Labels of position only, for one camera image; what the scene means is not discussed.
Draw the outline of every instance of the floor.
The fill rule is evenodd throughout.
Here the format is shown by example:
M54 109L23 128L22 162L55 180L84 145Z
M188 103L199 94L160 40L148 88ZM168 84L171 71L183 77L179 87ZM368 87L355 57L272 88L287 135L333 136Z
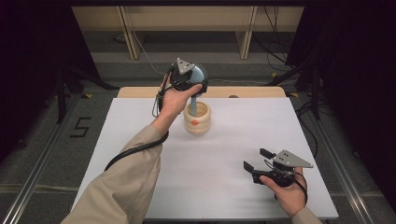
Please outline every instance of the floor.
M135 61L130 60L121 33L86 32L84 36L102 80L114 86L158 86L162 80L158 73L165 72L177 57L201 63L208 71L209 85L257 86L290 70L276 57L287 56L293 34L280 34L272 40L271 34L255 34L247 60L239 59L233 33L148 33L143 43L146 54ZM262 46L275 52L276 57ZM295 93L290 100L298 109L310 96L309 92L296 92L293 87L296 78L286 80L281 87L287 93ZM24 137L26 147L15 148L0 165L1 220L8 211L16 210L12 205L18 206L18 212L11 223L60 223L68 214L106 113L118 93L105 91L88 81L82 84L81 95L67 96L68 112L64 122L56 123L58 107L54 94ZM318 168L340 216L323 222L396 223L394 211L359 157L353 154L353 146L323 96L319 111L320 121L313 119L309 111L301 118L306 139L317 155ZM86 129L76 129L77 124ZM362 205L354 205L356 199L361 200Z

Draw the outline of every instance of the sleeve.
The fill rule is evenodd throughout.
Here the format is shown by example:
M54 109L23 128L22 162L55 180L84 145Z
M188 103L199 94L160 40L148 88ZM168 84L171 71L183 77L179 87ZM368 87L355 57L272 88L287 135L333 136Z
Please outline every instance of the sleeve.
M305 207L300 210L292 219L293 224L322 224L322 222L315 216L314 213Z
M149 125L132 138L122 151L161 138ZM158 174L163 146L137 152L114 163L84 190L76 207L62 222L133 223L144 221Z

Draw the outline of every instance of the gray carpet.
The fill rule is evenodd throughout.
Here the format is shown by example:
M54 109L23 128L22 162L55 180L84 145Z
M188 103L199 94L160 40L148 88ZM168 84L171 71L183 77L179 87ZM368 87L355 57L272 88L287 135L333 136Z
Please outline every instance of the gray carpet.
M115 53L113 55L116 55L116 57L124 57L126 55L125 52L127 52L124 45L119 42L112 42L112 36L117 36L117 34L87 32L84 35L94 59L98 56L95 52L104 53L103 55L99 55L101 61L96 61L96 66L103 81L120 87L158 86L161 82L161 75L152 70L148 59L145 59L143 55L141 59L134 62L127 60L122 63L113 62L114 57L109 57L111 53ZM180 51L184 51L184 53L187 53L184 55L190 55L192 58L201 57L200 53L214 52L216 50L224 53L224 55L232 55L230 57L232 59L229 61L218 57L206 58L206 60L212 62L205 63L205 68L210 75L209 79L223 79L210 81L210 85L217 86L257 86L260 83L270 81L273 72L282 73L275 70L273 68L274 66L278 69L289 69L281 63L268 64L266 53L255 44L251 46L251 59L238 62L236 60L238 58L238 52L235 47L233 34L218 33L214 36L208 36L207 33L204 33L202 34L202 38L200 38L203 42L200 43L206 43L206 45L196 45L196 41L193 41L195 35L191 35L190 33L180 36L169 33L148 35L145 47L147 47L150 58L156 59L153 66L158 71L165 72L169 67L169 63L174 60L174 54L177 54L175 52ZM172 41L175 38L179 38L177 43ZM285 41L287 39L290 39L290 34L283 35L282 40ZM190 49L185 50L182 48L187 45ZM272 48L282 49L280 46L272 46ZM82 81L82 83L85 87L84 93L86 95L79 98L78 103L72 109L61 137L57 141L50 155L49 162L35 187L35 192L24 209L20 223L59 223L67 215L68 209L74 202L79 184L88 167L96 141L105 122L106 113L112 99L117 96L116 91L105 91L87 81ZM293 81L288 80L286 83L282 86L284 90L295 91ZM290 100L295 109L300 108L304 103L301 97L291 97ZM323 105L320 107L321 122L330 136L335 150L340 155L353 183L356 185L369 211L373 215L375 223L396 223L395 213L389 207L373 179L368 175L359 158L352 154L353 147L349 144L336 116L325 105L325 99L323 99L322 103ZM51 132L56 125L57 113L56 99L49 99L49 108L43 108L41 116L25 138L27 147L16 148L5 162L0 165L1 219L4 218L7 209L47 144ZM75 129L78 119L81 118L90 118L80 121L80 126L89 127L85 137L71 137L71 135L84 133L84 130ZM332 168L329 155L323 149L323 141L318 137L313 120L309 118L307 113L302 115L302 119L318 140L316 162L340 215L338 219L330 220L328 223L359 223ZM307 129L303 128L303 130L308 144L314 153L314 137ZM280 224L290 223L290 221L278 220L267 221L266 223Z

